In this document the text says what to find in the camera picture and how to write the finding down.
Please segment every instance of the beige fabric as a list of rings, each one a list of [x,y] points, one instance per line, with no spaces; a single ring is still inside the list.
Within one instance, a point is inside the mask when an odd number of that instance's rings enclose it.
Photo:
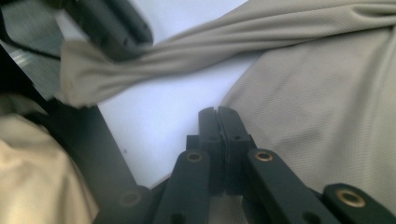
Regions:
[[[223,104],[308,187],[348,183],[396,214],[395,53],[394,28],[270,50]]]
[[[66,42],[59,98],[74,106],[95,105],[140,80],[197,70],[239,52],[394,24],[394,0],[250,0],[127,63],[111,63],[84,42]]]
[[[98,211],[63,149],[16,115],[0,118],[0,223],[84,224]]]

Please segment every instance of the cream cloth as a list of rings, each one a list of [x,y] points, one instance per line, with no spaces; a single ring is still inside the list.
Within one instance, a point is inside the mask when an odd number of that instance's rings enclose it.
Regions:
[[[90,224],[98,208],[64,150],[26,119],[0,118],[0,223]]]

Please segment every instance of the white surface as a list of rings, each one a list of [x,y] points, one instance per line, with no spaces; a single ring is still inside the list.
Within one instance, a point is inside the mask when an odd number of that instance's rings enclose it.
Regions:
[[[131,1],[151,28],[154,42],[214,20],[246,0]],[[65,38],[82,38],[57,17]],[[153,188],[168,177],[186,136],[198,134],[198,112],[219,106],[235,81],[257,59],[258,53],[239,55],[192,74],[167,76],[132,86],[99,104],[136,182]]]

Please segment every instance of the brass grommet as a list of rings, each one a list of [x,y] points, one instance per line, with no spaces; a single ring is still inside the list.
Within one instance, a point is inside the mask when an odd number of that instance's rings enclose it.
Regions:
[[[337,195],[337,198],[341,202],[352,207],[360,208],[366,205],[366,201],[364,201],[364,199],[359,194],[350,189],[338,189],[335,192],[335,195]]]
[[[187,154],[187,160],[191,162],[198,162],[202,160],[202,155],[198,152],[191,152]]]
[[[273,156],[268,153],[268,152],[258,152],[254,157],[259,160],[259,161],[271,161],[273,159]]]

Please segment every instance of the hole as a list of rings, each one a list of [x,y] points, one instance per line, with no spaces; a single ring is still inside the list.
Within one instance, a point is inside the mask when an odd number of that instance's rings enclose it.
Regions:
[[[132,207],[140,202],[142,196],[138,192],[127,191],[120,196],[120,204],[124,207]]]
[[[366,202],[364,199],[350,189],[339,189],[335,192],[338,199],[352,207],[364,207]]]
[[[202,159],[202,155],[196,152],[192,152],[187,155],[187,160],[192,162],[198,162],[201,159]]]
[[[218,141],[219,139],[216,136],[210,136],[209,140],[210,141]]]
[[[185,224],[186,218],[181,214],[173,214],[171,216],[171,223],[172,224]]]
[[[310,212],[303,213],[303,220],[308,224],[319,224],[320,223],[320,217],[318,217],[316,214],[310,213]]]
[[[258,152],[255,157],[259,161],[271,161],[273,159],[273,156],[268,152]]]

